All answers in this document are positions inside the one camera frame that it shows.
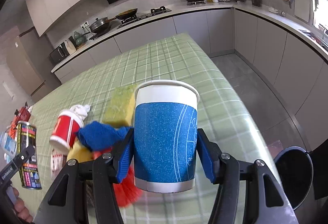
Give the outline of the left hand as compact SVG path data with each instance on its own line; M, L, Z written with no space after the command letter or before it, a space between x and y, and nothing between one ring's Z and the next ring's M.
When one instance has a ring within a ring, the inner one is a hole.
M16 210L16 215L20 218L25 220L28 223L32 223L33 222L33 217L31 216L28 208L26 208L24 201L19 198L19 192L17 189L13 188L13 192L15 194L16 197L16 202L14 205L14 208Z

